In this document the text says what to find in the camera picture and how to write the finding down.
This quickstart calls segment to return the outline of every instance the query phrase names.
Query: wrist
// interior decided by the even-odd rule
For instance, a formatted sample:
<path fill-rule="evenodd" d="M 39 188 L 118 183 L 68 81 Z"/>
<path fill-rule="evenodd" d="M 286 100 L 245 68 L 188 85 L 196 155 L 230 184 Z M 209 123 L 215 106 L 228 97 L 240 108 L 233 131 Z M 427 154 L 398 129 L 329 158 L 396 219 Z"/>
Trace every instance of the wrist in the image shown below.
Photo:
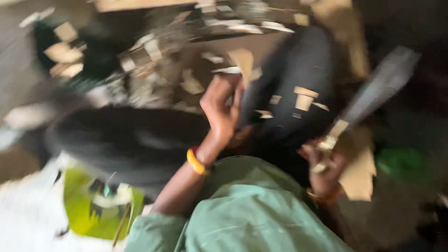
<path fill-rule="evenodd" d="M 209 131 L 196 151 L 196 158 L 203 165 L 208 165 L 218 157 L 227 144 L 228 142 L 217 138 L 214 132 Z"/>

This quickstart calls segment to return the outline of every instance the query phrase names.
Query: yellow bangle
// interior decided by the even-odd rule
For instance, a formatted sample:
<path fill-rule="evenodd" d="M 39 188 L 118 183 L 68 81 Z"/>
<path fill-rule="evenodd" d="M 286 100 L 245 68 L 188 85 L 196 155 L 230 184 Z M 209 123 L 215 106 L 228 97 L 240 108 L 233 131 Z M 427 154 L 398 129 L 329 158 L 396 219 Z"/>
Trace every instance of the yellow bangle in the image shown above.
<path fill-rule="evenodd" d="M 192 149 L 188 149 L 187 151 L 187 161 L 195 172 L 200 175 L 208 175 L 208 170 L 196 159 Z"/>

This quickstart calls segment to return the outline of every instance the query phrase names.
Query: white fabric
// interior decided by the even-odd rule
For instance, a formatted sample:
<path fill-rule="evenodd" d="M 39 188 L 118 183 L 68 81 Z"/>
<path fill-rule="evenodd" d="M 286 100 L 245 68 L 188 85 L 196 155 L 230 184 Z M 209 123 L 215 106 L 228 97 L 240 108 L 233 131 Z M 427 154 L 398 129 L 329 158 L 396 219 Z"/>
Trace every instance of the white fabric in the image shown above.
<path fill-rule="evenodd" d="M 125 241 L 112 250 L 112 241 L 79 236 L 72 231 L 61 238 L 56 236 L 68 224 L 62 198 L 63 178 L 53 184 L 59 167 L 60 162 L 52 160 L 42 171 L 0 187 L 0 251 L 123 251 Z"/>

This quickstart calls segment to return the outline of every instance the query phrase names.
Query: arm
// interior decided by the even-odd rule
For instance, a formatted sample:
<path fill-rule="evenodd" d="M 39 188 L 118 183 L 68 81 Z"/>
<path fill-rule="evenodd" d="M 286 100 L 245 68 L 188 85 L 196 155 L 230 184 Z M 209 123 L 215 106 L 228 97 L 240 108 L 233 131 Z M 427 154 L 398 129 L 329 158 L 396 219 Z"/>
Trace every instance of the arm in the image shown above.
<path fill-rule="evenodd" d="M 216 75 L 201 99 L 211 128 L 196 151 L 196 159 L 203 165 L 212 163 L 234 134 L 243 91 L 239 79 L 239 76 Z M 233 104 L 225 105 L 233 93 Z M 205 180 L 205 175 L 198 174 L 185 162 L 157 197 L 151 212 L 186 215 L 194 208 Z"/>
<path fill-rule="evenodd" d="M 322 158 L 322 153 L 315 147 L 317 143 L 317 140 L 309 141 L 302 145 L 299 151 L 299 154 L 308 160 L 310 171 Z M 318 207 L 319 218 L 341 239 L 343 239 L 343 218 L 335 199 L 342 191 L 338 180 L 346 165 L 347 158 L 345 155 L 335 149 L 325 171 L 321 173 L 310 172 L 311 191 L 313 194 L 311 199 Z"/>

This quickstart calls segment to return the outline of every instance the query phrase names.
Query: bracelet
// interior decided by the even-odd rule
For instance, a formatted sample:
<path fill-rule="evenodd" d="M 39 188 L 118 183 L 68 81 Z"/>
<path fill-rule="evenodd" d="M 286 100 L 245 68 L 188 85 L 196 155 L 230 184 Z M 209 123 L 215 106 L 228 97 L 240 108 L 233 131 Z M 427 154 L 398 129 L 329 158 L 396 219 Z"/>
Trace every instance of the bracelet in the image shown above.
<path fill-rule="evenodd" d="M 336 203 L 337 200 L 339 199 L 339 195 L 341 195 L 341 192 L 342 192 L 342 186 L 340 184 L 333 193 L 331 193 L 326 197 L 317 196 L 316 194 L 313 193 L 313 190 L 311 188 L 306 189 L 306 193 L 313 202 L 322 204 Z"/>
<path fill-rule="evenodd" d="M 198 173 L 200 175 L 208 175 L 209 172 L 205 168 L 205 165 L 201 164 L 201 162 L 199 162 L 196 158 L 196 155 L 195 155 L 196 149 L 197 149 L 197 147 L 188 149 L 187 161 L 196 173 Z"/>

